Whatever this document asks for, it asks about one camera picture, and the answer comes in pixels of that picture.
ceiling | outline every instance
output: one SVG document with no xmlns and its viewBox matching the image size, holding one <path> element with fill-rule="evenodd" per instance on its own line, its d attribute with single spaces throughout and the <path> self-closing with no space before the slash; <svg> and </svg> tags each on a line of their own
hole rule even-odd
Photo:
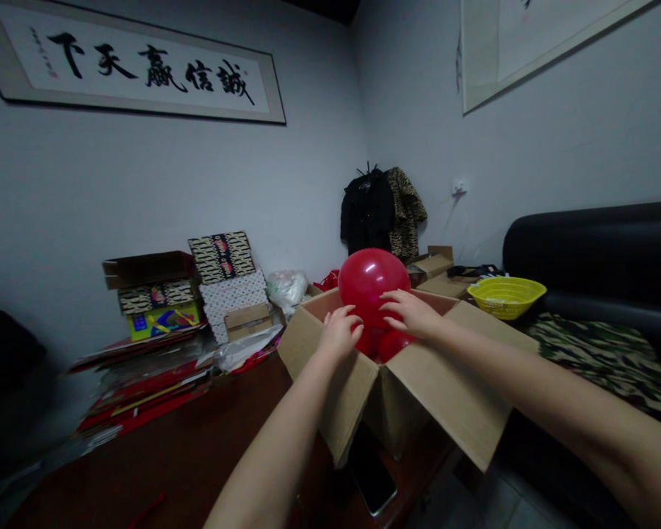
<svg viewBox="0 0 661 529">
<path fill-rule="evenodd" d="M 353 22 L 360 0 L 283 0 L 317 15 L 349 26 Z"/>
</svg>

picture frame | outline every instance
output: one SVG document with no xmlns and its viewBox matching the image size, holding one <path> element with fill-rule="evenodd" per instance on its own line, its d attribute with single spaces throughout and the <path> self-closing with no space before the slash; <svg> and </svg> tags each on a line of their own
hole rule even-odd
<svg viewBox="0 0 661 529">
<path fill-rule="evenodd" d="M 0 96 L 286 125 L 270 53 L 54 0 L 0 0 Z"/>
<path fill-rule="evenodd" d="M 654 0 L 460 0 L 463 114 L 636 16 Z"/>
</svg>

wall outlet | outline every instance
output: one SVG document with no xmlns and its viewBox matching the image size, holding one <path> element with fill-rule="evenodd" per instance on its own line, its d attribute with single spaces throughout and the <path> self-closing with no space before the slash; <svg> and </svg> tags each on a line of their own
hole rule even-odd
<svg viewBox="0 0 661 529">
<path fill-rule="evenodd" d="M 468 181 L 464 178 L 453 180 L 453 196 L 465 195 L 468 192 Z"/>
</svg>

white plastic bag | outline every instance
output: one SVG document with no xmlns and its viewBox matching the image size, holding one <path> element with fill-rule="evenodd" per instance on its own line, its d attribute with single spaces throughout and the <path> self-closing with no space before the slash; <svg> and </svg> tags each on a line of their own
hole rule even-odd
<svg viewBox="0 0 661 529">
<path fill-rule="evenodd" d="M 273 325 L 264 331 L 226 343 L 214 353 L 215 366 L 226 373 L 237 369 L 254 353 L 263 349 L 282 328 L 282 325 Z"/>
<path fill-rule="evenodd" d="M 307 288 L 302 270 L 279 270 L 267 276 L 267 295 L 287 315 L 294 313 L 293 307 L 301 303 Z"/>
</svg>

balloon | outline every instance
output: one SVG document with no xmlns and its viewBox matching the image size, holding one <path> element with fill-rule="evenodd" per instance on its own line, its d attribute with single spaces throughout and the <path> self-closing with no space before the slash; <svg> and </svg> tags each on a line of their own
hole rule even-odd
<svg viewBox="0 0 661 529">
<path fill-rule="evenodd" d="M 391 316 L 380 311 L 385 300 L 380 296 L 390 290 L 410 290 L 409 274 L 402 262 L 394 255 L 379 248 L 365 248 L 345 259 L 338 276 L 340 297 L 345 305 L 355 305 L 355 314 L 362 318 L 366 327 L 388 328 L 383 320 Z"/>
<path fill-rule="evenodd" d="M 380 340 L 380 361 L 386 364 L 392 360 L 403 348 L 415 342 L 416 338 L 396 329 L 392 329 Z"/>
<path fill-rule="evenodd" d="M 378 329 L 365 325 L 365 328 L 362 330 L 362 336 L 360 336 L 358 343 L 355 344 L 355 349 L 365 356 L 373 358 L 377 354 L 380 341 L 384 338 L 385 334 L 386 329 Z"/>
</svg>

